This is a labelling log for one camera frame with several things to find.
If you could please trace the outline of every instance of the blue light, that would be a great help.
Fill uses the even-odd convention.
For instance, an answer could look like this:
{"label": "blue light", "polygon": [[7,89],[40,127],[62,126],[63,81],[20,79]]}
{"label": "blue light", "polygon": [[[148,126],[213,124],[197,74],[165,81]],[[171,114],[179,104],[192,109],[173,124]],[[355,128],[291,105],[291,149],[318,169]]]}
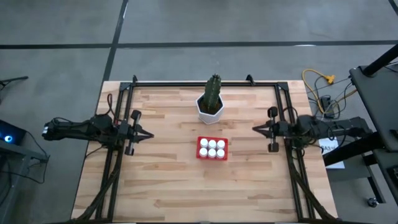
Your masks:
{"label": "blue light", "polygon": [[5,142],[10,143],[12,141],[12,137],[11,136],[6,136],[4,137]]}

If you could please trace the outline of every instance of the red egg carton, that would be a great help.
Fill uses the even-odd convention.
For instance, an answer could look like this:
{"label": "red egg carton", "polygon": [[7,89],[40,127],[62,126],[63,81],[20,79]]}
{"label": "red egg carton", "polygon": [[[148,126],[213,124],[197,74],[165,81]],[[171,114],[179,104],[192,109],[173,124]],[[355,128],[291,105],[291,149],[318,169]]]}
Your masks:
{"label": "red egg carton", "polygon": [[[218,142],[219,140],[223,140],[223,141],[225,142],[225,146],[224,146],[225,156],[224,156],[224,158],[218,159],[217,157],[214,157],[214,158],[201,157],[201,156],[199,155],[199,150],[201,149],[200,140],[203,139],[203,138],[207,139],[208,141],[214,140],[214,141],[216,141],[216,142]],[[207,159],[207,160],[218,160],[218,161],[225,161],[225,160],[227,160],[227,159],[228,159],[228,139],[226,139],[226,138],[215,138],[215,137],[199,136],[199,137],[198,137],[198,141],[197,141],[197,158],[198,158],[198,159]]]}

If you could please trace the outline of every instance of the gray floor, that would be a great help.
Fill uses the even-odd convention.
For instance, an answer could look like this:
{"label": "gray floor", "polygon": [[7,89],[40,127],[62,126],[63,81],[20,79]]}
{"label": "gray floor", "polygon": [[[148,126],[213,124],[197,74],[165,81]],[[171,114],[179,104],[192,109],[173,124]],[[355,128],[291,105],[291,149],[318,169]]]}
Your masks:
{"label": "gray floor", "polygon": [[[0,45],[111,43],[121,2],[0,0]],[[397,21],[387,0],[130,0],[120,42],[391,40],[398,37]],[[119,49],[109,79],[130,80],[135,74],[140,80],[204,80],[219,73],[225,80],[242,80],[250,73],[257,80],[299,80],[303,69],[313,68],[338,81],[390,47]],[[53,117],[80,121],[94,113],[108,54],[108,49],[0,50],[0,79],[29,76],[1,92],[0,119],[32,132],[51,154],[45,183],[24,181],[12,223],[69,218],[87,143],[48,142],[40,135]],[[307,77],[313,83],[317,76]],[[348,83],[320,94],[337,96]],[[353,116],[373,126],[358,95],[348,98],[341,117]],[[373,168],[387,203],[377,208],[364,203],[373,196],[366,179],[331,178],[340,218],[398,221],[397,205]],[[41,173],[36,168],[30,174],[41,178]]]}

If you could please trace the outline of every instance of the white hexagonal pot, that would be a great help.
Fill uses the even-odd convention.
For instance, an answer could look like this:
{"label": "white hexagonal pot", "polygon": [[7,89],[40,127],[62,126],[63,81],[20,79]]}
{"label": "white hexagonal pot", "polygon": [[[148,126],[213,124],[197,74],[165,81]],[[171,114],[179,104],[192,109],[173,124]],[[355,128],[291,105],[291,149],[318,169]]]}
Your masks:
{"label": "white hexagonal pot", "polygon": [[217,113],[215,114],[208,114],[208,113],[203,113],[200,111],[199,107],[199,100],[203,98],[202,94],[199,96],[199,98],[196,100],[197,108],[198,108],[198,113],[199,113],[199,119],[201,119],[205,124],[214,124],[217,123],[220,120],[221,115],[224,112],[224,102],[223,99],[221,98],[221,95],[218,95],[220,101],[221,101],[221,108],[218,110]]}

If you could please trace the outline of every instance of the wooden table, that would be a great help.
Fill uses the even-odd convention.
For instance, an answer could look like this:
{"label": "wooden table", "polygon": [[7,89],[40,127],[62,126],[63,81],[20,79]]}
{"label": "wooden table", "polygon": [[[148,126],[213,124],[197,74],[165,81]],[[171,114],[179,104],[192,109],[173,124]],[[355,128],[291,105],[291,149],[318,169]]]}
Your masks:
{"label": "wooden table", "polygon": [[[310,114],[303,82],[288,83],[294,108],[299,114]],[[108,93],[113,94],[115,106],[119,84],[104,83],[97,113],[108,110]],[[273,88],[223,87],[224,114],[219,123],[212,125],[198,119],[195,100],[203,90],[203,87],[134,89],[131,111],[142,112],[140,124],[154,133],[155,138],[136,144],[134,156],[123,156],[113,221],[297,221],[282,138],[278,139],[279,152],[268,153],[269,139],[251,130],[264,124],[268,120],[267,109],[276,106]],[[198,136],[228,138],[228,161],[197,159]],[[87,153],[99,146],[91,142]],[[100,190],[105,157],[106,150],[102,150],[86,159],[72,218],[82,214]],[[336,217],[319,148],[306,148],[305,165],[311,190]],[[300,193],[306,213],[304,196]],[[106,199],[104,216],[107,210]]]}

